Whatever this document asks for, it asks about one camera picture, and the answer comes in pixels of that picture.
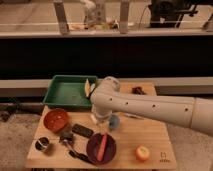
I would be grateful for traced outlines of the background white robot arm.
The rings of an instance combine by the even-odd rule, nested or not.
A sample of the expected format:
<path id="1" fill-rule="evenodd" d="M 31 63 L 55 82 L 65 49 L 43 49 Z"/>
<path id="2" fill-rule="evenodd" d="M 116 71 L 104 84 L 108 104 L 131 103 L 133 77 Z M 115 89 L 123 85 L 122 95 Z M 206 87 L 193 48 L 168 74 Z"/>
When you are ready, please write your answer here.
<path id="1" fill-rule="evenodd" d="M 83 5 L 85 25 L 90 28 L 96 24 L 96 4 L 92 0 L 79 0 Z"/>

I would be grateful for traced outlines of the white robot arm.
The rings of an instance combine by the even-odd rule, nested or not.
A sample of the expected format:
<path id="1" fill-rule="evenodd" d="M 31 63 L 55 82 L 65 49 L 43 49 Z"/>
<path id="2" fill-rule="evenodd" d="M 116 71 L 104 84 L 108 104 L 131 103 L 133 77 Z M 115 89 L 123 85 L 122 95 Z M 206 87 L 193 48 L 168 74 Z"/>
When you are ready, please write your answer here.
<path id="1" fill-rule="evenodd" d="M 92 112 L 99 122 L 106 120 L 113 111 L 125 112 L 213 137 L 213 100 L 122 93 L 120 82 L 114 77 L 105 77 L 92 92 L 90 100 Z"/>

